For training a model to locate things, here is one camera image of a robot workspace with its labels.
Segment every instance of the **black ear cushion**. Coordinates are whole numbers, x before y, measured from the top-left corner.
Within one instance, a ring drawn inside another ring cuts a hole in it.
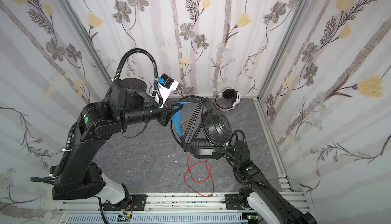
[[[222,93],[222,96],[226,99],[232,99],[234,98],[234,95],[236,94],[236,91],[232,88],[230,89],[227,89],[225,90],[223,93]]]
[[[213,148],[208,139],[196,138],[190,141],[190,147],[192,148]]]
[[[236,102],[237,96],[238,96],[238,91],[235,91],[233,94],[233,102]]]
[[[206,124],[206,115],[208,114],[205,113],[202,115],[202,126],[204,128],[204,132],[205,132],[205,135],[206,137],[213,143],[213,144],[216,144],[216,140],[213,139],[212,135],[210,134],[210,131],[208,129],[208,125]]]

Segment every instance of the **headphone ear cup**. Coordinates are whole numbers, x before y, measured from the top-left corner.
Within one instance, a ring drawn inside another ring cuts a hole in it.
[[[204,132],[205,132],[205,135],[206,137],[213,143],[215,144],[216,143],[216,140],[213,139],[212,135],[210,134],[210,131],[208,129],[208,125],[206,124],[206,115],[208,113],[205,113],[202,115],[202,126],[204,128]]]
[[[235,99],[234,96],[236,96],[236,91],[233,88],[226,88],[222,91],[222,96],[225,99]]]

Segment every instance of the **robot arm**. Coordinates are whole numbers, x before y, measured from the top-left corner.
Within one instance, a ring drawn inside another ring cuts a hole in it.
[[[156,101],[146,94],[147,85],[142,80],[136,78],[119,80],[125,61],[135,52],[144,53],[153,63],[155,75],[153,96]],[[63,150],[63,158],[59,165],[50,168],[49,177],[32,177],[30,180],[54,185],[52,188],[54,200],[86,199],[96,196],[107,200],[103,204],[105,209],[113,211],[125,209],[132,203],[126,186],[107,178],[92,160],[112,134],[120,131],[124,133],[127,126],[131,124],[147,124],[151,120],[158,120],[162,126],[167,126],[170,122],[175,140],[184,151],[190,152],[196,158],[219,159],[223,156],[227,159],[233,167],[236,180],[242,185],[250,186],[240,190],[240,204],[243,208],[253,208],[268,223],[276,223],[276,221],[288,224],[316,223],[309,213],[304,215],[291,206],[269,184],[261,170],[250,159],[244,133],[242,133],[243,140],[238,140],[236,134],[240,130],[232,133],[228,119],[210,99],[186,96],[179,102],[166,100],[169,91],[173,90],[178,83],[165,74],[161,77],[157,75],[156,63],[147,51],[138,48],[128,51],[120,61],[105,99],[102,102],[88,104],[81,111],[68,134],[66,148]],[[159,90],[165,91],[164,97]],[[180,131],[180,126],[176,126],[179,136],[177,139],[172,122],[176,124],[179,122],[180,125],[180,116],[173,115],[183,108],[185,102],[196,102],[198,106],[184,135]],[[202,123],[194,130],[195,119],[200,111]],[[197,138],[201,130],[206,138]],[[234,136],[236,142],[231,145]]]

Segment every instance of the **black cable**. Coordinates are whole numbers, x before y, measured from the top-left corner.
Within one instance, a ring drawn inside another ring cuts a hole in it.
[[[62,172],[63,167],[64,167],[66,161],[68,160],[68,155],[70,154],[70,151],[68,151],[68,150],[72,149],[73,137],[74,137],[74,134],[75,134],[76,127],[77,127],[77,122],[75,122],[71,126],[71,129],[68,132],[68,136],[66,138],[65,151],[63,153],[63,156],[61,158],[60,163],[58,164],[58,166],[54,170],[52,176],[49,176],[49,177],[46,177],[46,178],[31,177],[30,181],[32,181],[32,182],[46,182],[46,181],[50,181],[50,180],[52,180],[53,178],[55,178],[56,176],[58,176]]]
[[[155,59],[148,51],[141,49],[141,48],[134,48],[134,49],[127,51],[122,56],[120,63],[118,64],[118,68],[117,68],[117,71],[115,72],[113,81],[118,80],[120,78],[121,71],[125,65],[125,62],[128,60],[130,55],[135,54],[135,53],[145,54],[152,62],[153,73],[154,73],[154,83],[153,83],[154,92],[152,93],[152,96],[154,97],[156,94],[158,94],[158,98],[159,98],[159,104],[154,103],[153,105],[154,105],[154,107],[160,107],[163,104],[163,97],[161,96],[161,94],[159,92],[159,87],[158,87],[158,66],[156,65]],[[103,103],[110,101],[108,96],[111,94],[112,91],[113,91],[113,84],[111,84],[109,90],[107,90],[105,98],[102,100]]]
[[[102,220],[104,222],[104,224],[109,224],[106,220],[106,217],[104,216],[103,214],[103,209],[102,209],[102,200],[100,199],[100,197],[98,197],[98,201],[99,201],[99,210],[100,210],[100,216],[102,217]]]
[[[181,145],[181,142],[176,138],[175,134],[174,134],[174,129],[172,128],[172,120],[170,120],[170,129],[171,129],[171,134],[172,136],[174,137],[175,141],[179,144],[179,146]]]
[[[143,132],[145,131],[145,129],[147,128],[147,126],[148,126],[148,122],[145,123],[145,126],[144,126],[143,130],[140,131],[139,133],[137,133],[137,135],[135,135],[135,136],[125,136],[125,132],[126,132],[126,129],[127,129],[127,127],[126,127],[126,128],[122,131],[122,135],[123,135],[125,138],[135,138],[135,137],[137,137],[138,135],[140,135],[141,133],[143,133]]]
[[[201,102],[198,104],[197,108],[194,110],[192,118],[189,120],[189,124],[186,127],[186,131],[185,131],[185,134],[184,134],[183,139],[182,139],[182,143],[181,143],[182,147],[183,147],[183,145],[185,143],[186,137],[188,136],[188,133],[189,133],[190,129],[191,129],[191,133],[190,133],[190,137],[191,137],[191,134],[193,133],[193,130],[194,130],[194,126],[196,124],[195,122],[196,122],[198,113],[201,110],[201,108],[204,106],[206,101],[210,101],[210,99],[209,98],[203,98],[201,100]],[[190,137],[187,138],[186,145],[189,143]]]
[[[50,184],[50,185],[56,185],[54,181],[44,181],[44,183]]]
[[[238,157],[237,157],[236,160],[235,160],[235,164],[233,165],[233,166],[234,166],[233,168],[234,168],[235,170],[236,170],[236,167],[237,167],[237,165],[238,165],[238,163],[239,163],[239,158],[242,156],[242,151],[243,151],[243,148],[244,148],[244,143],[245,143],[245,141],[246,141],[246,135],[244,134],[244,131],[242,131],[242,130],[240,130],[240,129],[237,129],[237,130],[235,130],[235,131],[232,133],[232,135],[231,135],[229,141],[231,141],[231,139],[233,138],[233,136],[236,135],[237,133],[242,134],[243,142],[242,142],[242,147],[241,147],[241,149],[239,150]]]
[[[266,184],[264,184],[264,183],[260,183],[260,182],[256,182],[256,181],[241,181],[241,180],[239,180],[238,175],[237,175],[237,173],[236,173],[236,169],[234,169],[233,175],[234,175],[236,181],[237,181],[239,184],[241,184],[241,185],[258,184],[258,185],[265,186],[265,187],[267,187],[267,188],[269,187],[268,185],[266,185]]]

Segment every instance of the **black headphones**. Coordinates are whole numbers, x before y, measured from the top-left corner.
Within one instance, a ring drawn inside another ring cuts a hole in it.
[[[217,99],[220,99],[220,98],[226,98],[226,99],[232,99],[233,98],[233,104],[231,107],[229,108],[223,108],[221,107],[220,105],[218,105],[217,103]],[[222,93],[219,93],[216,97],[215,97],[215,105],[222,111],[230,111],[232,109],[235,108],[236,105],[238,105],[241,101],[241,94],[239,93],[239,91],[235,91],[235,89],[233,88],[226,88],[222,91]]]
[[[207,111],[202,114],[199,126],[202,126],[206,138],[192,139],[186,151],[198,159],[218,159],[225,151],[232,129],[227,117],[211,101],[207,101],[205,107]]]

